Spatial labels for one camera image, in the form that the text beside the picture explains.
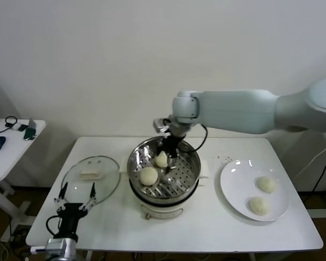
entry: white plate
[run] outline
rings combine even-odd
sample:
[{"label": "white plate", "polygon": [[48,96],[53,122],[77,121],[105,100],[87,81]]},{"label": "white plate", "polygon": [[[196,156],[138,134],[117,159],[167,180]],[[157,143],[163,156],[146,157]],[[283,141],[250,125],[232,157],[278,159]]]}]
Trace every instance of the white plate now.
[{"label": "white plate", "polygon": [[[277,181],[274,193],[266,193],[257,186],[257,179],[269,176]],[[236,160],[227,164],[221,172],[221,189],[228,202],[241,214],[258,221],[274,221],[283,216],[289,205],[289,196],[275,170],[266,169],[258,161]],[[271,211],[267,215],[256,215],[249,207],[253,197],[263,197],[269,202]]]}]

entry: dough ball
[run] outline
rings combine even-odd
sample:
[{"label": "dough ball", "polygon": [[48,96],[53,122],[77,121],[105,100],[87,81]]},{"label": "dough ball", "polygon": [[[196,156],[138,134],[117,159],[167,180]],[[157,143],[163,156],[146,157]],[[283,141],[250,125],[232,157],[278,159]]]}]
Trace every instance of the dough ball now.
[{"label": "dough ball", "polygon": [[161,153],[159,153],[159,155],[155,158],[155,162],[158,167],[168,167],[167,161],[168,157],[164,151],[161,151]]},{"label": "dough ball", "polygon": [[261,190],[267,193],[273,193],[277,189],[277,182],[271,177],[260,177],[257,180],[257,185]]},{"label": "dough ball", "polygon": [[156,183],[158,179],[157,170],[154,167],[144,167],[140,171],[140,182],[144,186],[151,186]]},{"label": "dough ball", "polygon": [[269,203],[263,197],[254,197],[249,202],[251,210],[260,216],[267,215],[270,211]]}]

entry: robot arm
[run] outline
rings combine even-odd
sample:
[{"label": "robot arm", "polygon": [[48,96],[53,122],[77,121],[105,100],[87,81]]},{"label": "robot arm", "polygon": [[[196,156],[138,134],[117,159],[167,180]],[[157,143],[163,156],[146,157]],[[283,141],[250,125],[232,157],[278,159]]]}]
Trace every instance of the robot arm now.
[{"label": "robot arm", "polygon": [[181,91],[173,100],[168,124],[164,120],[154,121],[156,131],[181,139],[198,123],[250,134],[274,129],[326,133],[326,79],[287,96],[266,90]]}]

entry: table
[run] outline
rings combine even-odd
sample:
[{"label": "table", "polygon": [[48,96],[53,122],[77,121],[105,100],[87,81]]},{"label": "table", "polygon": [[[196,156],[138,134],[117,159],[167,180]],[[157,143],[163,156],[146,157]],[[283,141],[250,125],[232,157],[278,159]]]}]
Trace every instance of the table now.
[{"label": "table", "polygon": [[[80,160],[106,155],[122,166],[132,149],[147,138],[82,137],[75,143],[27,236],[30,246],[44,245],[51,235],[45,228],[56,214],[53,199],[58,196],[65,173]],[[197,147],[202,138],[186,139]],[[309,214],[270,143],[263,138],[208,138],[198,151],[208,163],[209,178],[197,188],[188,209],[170,220],[146,220],[130,189],[127,174],[109,199],[96,205],[80,220],[77,248],[131,252],[280,252],[315,250],[323,247]],[[281,174],[290,204],[275,222],[250,220],[234,210],[218,188],[219,170],[227,160],[262,160]],[[52,230],[58,221],[51,220]]]},{"label": "table", "polygon": [[[28,124],[29,120],[18,120],[19,123]],[[36,135],[40,135],[46,126],[45,121],[35,120]],[[5,129],[5,119],[0,119],[0,130]],[[23,139],[24,132],[9,129],[0,136],[6,137],[6,142],[0,150],[0,187],[4,193],[0,193],[0,208],[7,212],[12,217],[12,231],[18,225],[32,225],[35,217],[26,216],[24,212],[28,209],[30,202],[24,201],[22,205],[17,208],[7,198],[7,195],[12,195],[14,190],[4,180],[12,168],[16,165],[19,159],[24,155],[25,151],[32,145],[34,140],[25,141]],[[1,237],[2,242],[7,242],[10,238],[9,227]]]}]

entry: glass lid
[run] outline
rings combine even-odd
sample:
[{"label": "glass lid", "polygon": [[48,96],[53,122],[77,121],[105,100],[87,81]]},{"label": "glass lid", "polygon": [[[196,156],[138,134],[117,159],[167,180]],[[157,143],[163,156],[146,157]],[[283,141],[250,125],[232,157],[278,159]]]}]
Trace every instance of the glass lid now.
[{"label": "glass lid", "polygon": [[65,174],[61,188],[68,183],[65,200],[69,203],[87,203],[93,183],[96,204],[106,200],[120,182],[120,166],[106,156],[94,156],[81,160]]}]

